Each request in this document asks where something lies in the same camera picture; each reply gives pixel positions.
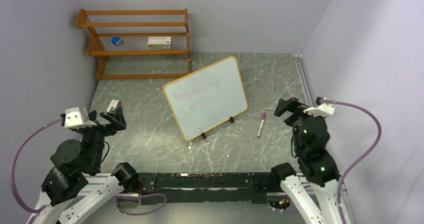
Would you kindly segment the white marker pen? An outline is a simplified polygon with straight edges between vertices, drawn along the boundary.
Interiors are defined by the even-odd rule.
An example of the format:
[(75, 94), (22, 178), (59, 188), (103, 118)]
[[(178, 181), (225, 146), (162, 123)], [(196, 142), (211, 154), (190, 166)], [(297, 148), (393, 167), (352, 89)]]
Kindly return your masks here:
[(259, 139), (261, 137), (261, 133), (262, 133), (262, 129), (263, 129), (263, 125), (264, 125), (264, 119), (261, 120), (259, 129), (258, 129), (258, 134), (257, 134), (257, 138)]

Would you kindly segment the yellow-framed whiteboard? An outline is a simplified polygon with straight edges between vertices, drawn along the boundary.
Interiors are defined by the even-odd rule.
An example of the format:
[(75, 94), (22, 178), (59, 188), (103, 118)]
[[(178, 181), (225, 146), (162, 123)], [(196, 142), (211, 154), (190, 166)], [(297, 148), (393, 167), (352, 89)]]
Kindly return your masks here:
[(163, 92), (186, 141), (202, 136), (248, 108), (234, 56), (167, 83)]

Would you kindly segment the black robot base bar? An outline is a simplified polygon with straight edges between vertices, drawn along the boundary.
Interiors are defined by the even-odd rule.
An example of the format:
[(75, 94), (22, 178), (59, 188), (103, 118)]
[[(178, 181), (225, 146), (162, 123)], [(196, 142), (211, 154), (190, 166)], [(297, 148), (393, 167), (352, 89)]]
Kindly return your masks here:
[(138, 183), (142, 195), (163, 194), (168, 203), (267, 204), (286, 195), (269, 172), (140, 173)]

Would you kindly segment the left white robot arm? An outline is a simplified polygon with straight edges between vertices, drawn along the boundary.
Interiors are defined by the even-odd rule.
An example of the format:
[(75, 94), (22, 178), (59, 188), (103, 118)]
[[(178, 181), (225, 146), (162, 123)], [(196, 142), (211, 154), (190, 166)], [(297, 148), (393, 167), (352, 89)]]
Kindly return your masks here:
[(131, 192), (139, 183), (139, 174), (127, 162), (118, 164), (91, 193), (69, 206), (88, 185), (85, 175), (101, 171), (105, 138), (126, 129), (123, 108), (112, 100), (106, 111), (87, 112), (85, 107), (66, 109), (61, 125), (81, 134), (81, 140), (62, 142), (50, 157), (53, 168), (42, 183), (38, 210), (28, 223), (82, 223), (95, 210), (122, 191)]

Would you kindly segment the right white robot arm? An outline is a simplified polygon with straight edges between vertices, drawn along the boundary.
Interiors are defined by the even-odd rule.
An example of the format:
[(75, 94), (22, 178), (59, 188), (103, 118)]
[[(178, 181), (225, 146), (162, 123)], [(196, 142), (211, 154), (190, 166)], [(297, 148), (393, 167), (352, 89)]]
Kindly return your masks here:
[(289, 163), (273, 167), (269, 182), (274, 190), (288, 196), (306, 223), (346, 223), (340, 173), (326, 149), (330, 134), (325, 120), (334, 114), (335, 105), (327, 103), (324, 98), (318, 98), (317, 103), (317, 107), (309, 107), (295, 97), (280, 98), (274, 115), (280, 117), (286, 112), (291, 113), (284, 123), (292, 129), (292, 154), (318, 202), (315, 203), (308, 194)]

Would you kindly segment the blue whiteboard eraser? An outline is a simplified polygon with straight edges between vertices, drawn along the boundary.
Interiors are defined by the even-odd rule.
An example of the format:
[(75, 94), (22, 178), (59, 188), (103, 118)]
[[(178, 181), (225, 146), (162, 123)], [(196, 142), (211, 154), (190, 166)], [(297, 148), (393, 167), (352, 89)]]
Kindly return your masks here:
[(110, 41), (113, 45), (117, 47), (121, 46), (124, 43), (124, 40), (118, 36), (112, 37)]

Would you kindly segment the white marker holder block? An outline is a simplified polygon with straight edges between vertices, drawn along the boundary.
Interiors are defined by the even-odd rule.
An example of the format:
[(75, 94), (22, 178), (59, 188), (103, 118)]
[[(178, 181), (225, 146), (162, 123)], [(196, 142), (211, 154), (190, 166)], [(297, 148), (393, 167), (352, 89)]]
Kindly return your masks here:
[(106, 109), (106, 113), (114, 113), (120, 105), (120, 100), (112, 99)]

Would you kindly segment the white red box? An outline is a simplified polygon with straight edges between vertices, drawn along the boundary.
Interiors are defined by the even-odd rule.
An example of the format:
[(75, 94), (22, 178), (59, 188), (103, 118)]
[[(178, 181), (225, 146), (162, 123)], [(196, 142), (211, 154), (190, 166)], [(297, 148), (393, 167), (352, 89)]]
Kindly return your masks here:
[(147, 47), (149, 49), (170, 49), (171, 44), (171, 37), (148, 37), (147, 41)]

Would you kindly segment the orange wooden shelf rack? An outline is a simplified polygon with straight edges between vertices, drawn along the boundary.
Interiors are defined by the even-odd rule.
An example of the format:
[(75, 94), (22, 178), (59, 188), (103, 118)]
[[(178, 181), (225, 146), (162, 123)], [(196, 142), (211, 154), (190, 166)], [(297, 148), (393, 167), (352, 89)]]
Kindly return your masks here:
[[(89, 33), (87, 54), (98, 58), (96, 76), (105, 79), (181, 78), (193, 70), (189, 11), (182, 10), (84, 10), (75, 18), (78, 29)], [(117, 47), (112, 37), (121, 37), (124, 43)], [(171, 37), (170, 49), (149, 49), (148, 37)], [(105, 74), (107, 61), (112, 56), (165, 56), (180, 55), (187, 58), (183, 73), (157, 74)]]

